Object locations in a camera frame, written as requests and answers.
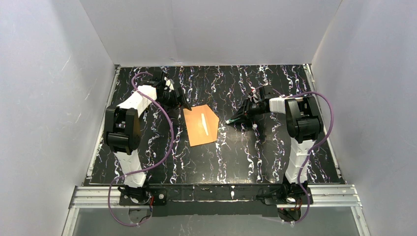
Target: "gray wall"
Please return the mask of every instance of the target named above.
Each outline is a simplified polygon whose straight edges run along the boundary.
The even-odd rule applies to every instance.
[[[0,234],[61,235],[113,63],[77,0],[2,1],[0,55]]]
[[[114,63],[310,63],[340,0],[81,0]]]
[[[415,0],[342,1],[312,62],[372,235],[417,232],[416,12]]]

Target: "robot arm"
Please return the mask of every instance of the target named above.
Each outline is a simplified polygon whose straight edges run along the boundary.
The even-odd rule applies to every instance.
[[[282,113],[286,116],[287,131],[291,137],[290,163],[285,172],[289,184],[298,184],[297,176],[308,150],[314,145],[323,130],[316,99],[313,96],[301,98],[281,98],[273,93],[272,86],[259,89],[260,98],[253,93],[243,102],[240,109],[228,120],[227,124],[245,122],[254,115],[269,112]],[[300,177],[307,181],[307,166],[304,166]]]
[[[155,70],[151,81],[142,81],[138,90],[161,103],[166,110],[180,106],[191,110],[180,87],[174,88],[174,82],[166,74]],[[141,170],[138,147],[141,139],[139,117],[151,103],[139,93],[133,93],[117,106],[106,109],[104,121],[104,142],[115,153],[124,173]],[[129,187],[142,187],[146,174],[141,172],[125,177],[124,184]]]

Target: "white wall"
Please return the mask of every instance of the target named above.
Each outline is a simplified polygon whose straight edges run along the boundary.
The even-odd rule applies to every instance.
[[[417,2],[342,1],[312,62],[372,235],[416,235]]]
[[[79,1],[0,7],[1,235],[61,235],[114,66]]]
[[[111,59],[133,65],[310,63],[340,0],[81,0]]]

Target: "orange paper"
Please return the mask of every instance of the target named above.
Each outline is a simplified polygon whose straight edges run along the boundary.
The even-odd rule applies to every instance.
[[[183,111],[191,147],[217,140],[219,117],[208,105],[192,107],[191,111],[183,109]]]

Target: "black marbled table surface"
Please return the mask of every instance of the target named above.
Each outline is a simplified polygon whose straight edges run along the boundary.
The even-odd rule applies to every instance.
[[[225,121],[240,107],[247,93],[258,86],[273,85],[285,96],[310,91],[302,65],[172,66],[162,69],[176,85],[182,86],[191,106],[208,104],[220,118],[220,123],[216,142],[190,147],[182,108],[171,113],[175,132],[173,153],[163,165],[148,173],[150,184],[282,182],[291,147],[285,116],[274,113],[257,116],[254,119],[258,125],[256,129],[250,125],[226,125]],[[152,73],[153,68],[120,70],[112,104],[123,102],[133,93],[130,81],[139,71]],[[144,112],[140,122],[139,158],[145,168],[164,156],[170,134],[165,117],[154,105]],[[109,184],[122,174],[117,159],[101,139],[91,179],[85,184]],[[313,151],[307,175],[313,183],[343,183],[337,175],[327,142]]]

